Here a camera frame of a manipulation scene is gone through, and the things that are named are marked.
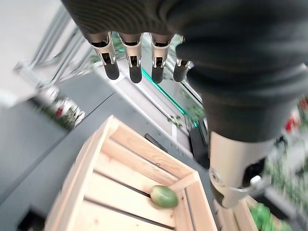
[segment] wooden slat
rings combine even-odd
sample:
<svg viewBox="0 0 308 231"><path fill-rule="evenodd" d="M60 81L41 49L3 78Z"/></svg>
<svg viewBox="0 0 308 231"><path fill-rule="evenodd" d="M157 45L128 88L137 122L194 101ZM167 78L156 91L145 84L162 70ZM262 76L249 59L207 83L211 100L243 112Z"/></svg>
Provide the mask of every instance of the wooden slat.
<svg viewBox="0 0 308 231"><path fill-rule="evenodd" d="M217 231L215 221L200 180L186 188L195 231Z"/></svg>
<svg viewBox="0 0 308 231"><path fill-rule="evenodd" d="M178 178L172 174L134 154L111 139L105 141L102 152L160 184L170 185L178 181Z"/></svg>
<svg viewBox="0 0 308 231"><path fill-rule="evenodd" d="M174 208L174 217L177 231L194 231L185 190L182 189L176 194L179 199L178 206Z"/></svg>
<svg viewBox="0 0 308 231"><path fill-rule="evenodd" d="M116 119L115 121L118 122L119 127L111 137L123 146L128 147L130 150L138 153L153 163L158 163L160 167L166 169L178 178L186 177L193 172L192 168L166 154L122 122Z"/></svg>
<svg viewBox="0 0 308 231"><path fill-rule="evenodd" d="M228 231L239 231L239 228L236 224L233 211L231 209L225 209L221 207L217 201L214 201L214 206L217 210L217 215L219 223L223 230Z"/></svg>
<svg viewBox="0 0 308 231"><path fill-rule="evenodd" d="M64 180L64 184L62 186L61 191L58 193L54 204L51 208L51 213L46 219L46 226L45 230L51 229L51 226L55 226L59 223L59 219L61 218L58 213L61 213L63 211L64 207L63 204L65 204L68 200L68 194L72 191L72 188L74 186L74 183L76 182L78 172L80 169L84 166L83 163L86 159L87 153L90 149L90 146L93 142L93 139L95 137L95 134L93 134L82 146L75 163L71 167L68 175L66 176Z"/></svg>
<svg viewBox="0 0 308 231"><path fill-rule="evenodd" d="M45 225L45 231L70 231L77 214L78 207L83 201L85 186L92 175L94 163L100 153L104 139L111 131L109 130L113 116L103 124L103 132L94 133L93 141L89 148L86 149L83 158L80 159L78 168L72 168L75 173L73 177L70 174L65 180L64 185L68 184L65 193L60 196L60 200L55 202L55 206L50 212L49 219Z"/></svg>
<svg viewBox="0 0 308 231"><path fill-rule="evenodd" d="M85 198L175 227L173 209L159 209L149 197L96 173L91 177Z"/></svg>
<svg viewBox="0 0 308 231"><path fill-rule="evenodd" d="M251 196L247 196L244 198L244 200L246 200L246 204L248 205L248 207L257 207L258 202L252 198Z"/></svg>
<svg viewBox="0 0 308 231"><path fill-rule="evenodd" d="M74 231L170 231L108 208L84 201L74 224Z"/></svg>
<svg viewBox="0 0 308 231"><path fill-rule="evenodd" d="M273 214L271 215L271 219L273 220L273 224L276 230L280 230L282 228L281 221L277 217L275 217Z"/></svg>
<svg viewBox="0 0 308 231"><path fill-rule="evenodd" d="M175 192L179 192L198 180L199 180L199 173L197 171L194 171L193 173L169 185L168 187Z"/></svg>
<svg viewBox="0 0 308 231"><path fill-rule="evenodd" d="M241 231L258 231L245 200L234 208L234 215Z"/></svg>
<svg viewBox="0 0 308 231"><path fill-rule="evenodd" d="M150 194L153 186L160 185L158 182L103 153L99 155L94 169L97 172L148 194Z"/></svg>
<svg viewBox="0 0 308 231"><path fill-rule="evenodd" d="M109 116L105 122L97 129L99 135L105 136L108 139L119 128L118 119L114 115Z"/></svg>

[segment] black fingertip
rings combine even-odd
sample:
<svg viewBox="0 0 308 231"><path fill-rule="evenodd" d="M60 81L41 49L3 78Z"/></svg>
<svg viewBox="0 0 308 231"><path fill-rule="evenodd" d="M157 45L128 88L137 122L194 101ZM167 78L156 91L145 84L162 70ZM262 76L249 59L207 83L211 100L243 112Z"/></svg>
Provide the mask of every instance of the black fingertip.
<svg viewBox="0 0 308 231"><path fill-rule="evenodd" d="M107 64L104 67L108 78L111 80L116 80L119 78L120 72L116 62L115 64Z"/></svg>
<svg viewBox="0 0 308 231"><path fill-rule="evenodd" d="M185 79L188 68L185 65L178 66L175 64L173 78L176 82L182 82Z"/></svg>
<svg viewBox="0 0 308 231"><path fill-rule="evenodd" d="M129 68L130 80L133 83L139 83L142 79L141 66L133 66Z"/></svg>
<svg viewBox="0 0 308 231"><path fill-rule="evenodd" d="M164 69L157 67L152 67L152 80L154 83L161 83L164 78Z"/></svg>

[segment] gray floor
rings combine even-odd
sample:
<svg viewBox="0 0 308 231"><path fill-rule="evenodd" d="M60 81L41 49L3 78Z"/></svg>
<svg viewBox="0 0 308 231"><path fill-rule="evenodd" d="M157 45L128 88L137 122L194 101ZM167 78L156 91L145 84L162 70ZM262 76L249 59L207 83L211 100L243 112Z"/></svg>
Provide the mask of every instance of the gray floor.
<svg viewBox="0 0 308 231"><path fill-rule="evenodd" d="M101 79L89 74L60 88L87 113L69 133L30 102L0 115L0 231L16 230L30 208L48 214L82 144L111 114L141 135L149 133L170 155L198 170L212 206L207 171L179 152Z"/></svg>

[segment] green vegetable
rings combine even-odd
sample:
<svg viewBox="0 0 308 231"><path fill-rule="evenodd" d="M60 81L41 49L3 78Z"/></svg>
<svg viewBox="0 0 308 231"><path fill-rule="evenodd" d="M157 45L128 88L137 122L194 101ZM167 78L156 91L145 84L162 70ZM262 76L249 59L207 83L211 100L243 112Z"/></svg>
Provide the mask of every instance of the green vegetable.
<svg viewBox="0 0 308 231"><path fill-rule="evenodd" d="M258 206L255 208L250 208L250 213L255 221L256 227L260 231L292 231L289 224L285 221L282 221L281 229L275 229L271 219L270 209L261 203L258 203Z"/></svg>
<svg viewBox="0 0 308 231"><path fill-rule="evenodd" d="M291 227L289 226L289 224L285 221L282 221L282 227L280 229L280 231L292 231Z"/></svg>
<svg viewBox="0 0 308 231"><path fill-rule="evenodd" d="M152 188L151 199L155 205L162 208L174 208L179 203L174 191L162 185L155 185Z"/></svg>

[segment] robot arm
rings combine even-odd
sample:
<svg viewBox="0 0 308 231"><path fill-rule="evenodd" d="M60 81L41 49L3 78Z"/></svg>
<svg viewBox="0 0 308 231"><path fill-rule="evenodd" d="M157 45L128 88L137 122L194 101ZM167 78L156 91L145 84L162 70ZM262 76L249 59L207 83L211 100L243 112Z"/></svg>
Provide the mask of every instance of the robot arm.
<svg viewBox="0 0 308 231"><path fill-rule="evenodd" d="M141 35L152 38L152 78L162 81L174 34L175 79L202 94L210 132L210 180L232 207L262 187L264 160L296 99L308 90L307 0L62 0L111 79L119 75L110 33L119 33L133 82Z"/></svg>

